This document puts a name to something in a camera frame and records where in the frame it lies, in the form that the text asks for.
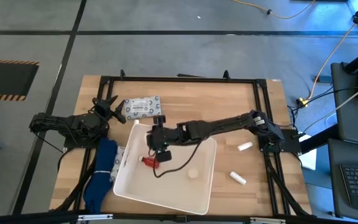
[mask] wooden table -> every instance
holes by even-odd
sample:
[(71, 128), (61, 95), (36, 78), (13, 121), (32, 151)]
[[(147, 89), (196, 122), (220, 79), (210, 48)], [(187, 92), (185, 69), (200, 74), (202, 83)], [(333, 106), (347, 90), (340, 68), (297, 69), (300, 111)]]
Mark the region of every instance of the wooden table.
[[(78, 95), (74, 114), (86, 113), (96, 97), (100, 76), (85, 76)], [(282, 83), (280, 80), (267, 80), (273, 119), (277, 124), (289, 124)], [(263, 94), (260, 90), (263, 105)], [(253, 87), (243, 83), (195, 83), (195, 82), (114, 82), (113, 95), (118, 99), (115, 108), (123, 99), (158, 95), (162, 113), (167, 117), (167, 127), (176, 123), (203, 119), (217, 120), (255, 110)], [(152, 124), (152, 118), (144, 118), (140, 123)], [(109, 138), (120, 146), (126, 146), (133, 120), (120, 124), (116, 119), (109, 121)], [(257, 137), (246, 130), (213, 136), (218, 143), (214, 167), (211, 201), (207, 215), (271, 216), (269, 188), (264, 159), (259, 151)], [(237, 146), (251, 141), (254, 146), (239, 152)], [(53, 191), (50, 208), (58, 207), (77, 184), (85, 150), (74, 149), (62, 160)], [(311, 213), (308, 194), (300, 164), (293, 155), (281, 154), (285, 183), (296, 201)], [(243, 176), (247, 183), (238, 184), (230, 178), (230, 171)], [(283, 213), (281, 195), (275, 187), (278, 211)], [(137, 202), (114, 195), (109, 191), (103, 201), (102, 212), (107, 213), (148, 213), (182, 214), (169, 208)]]

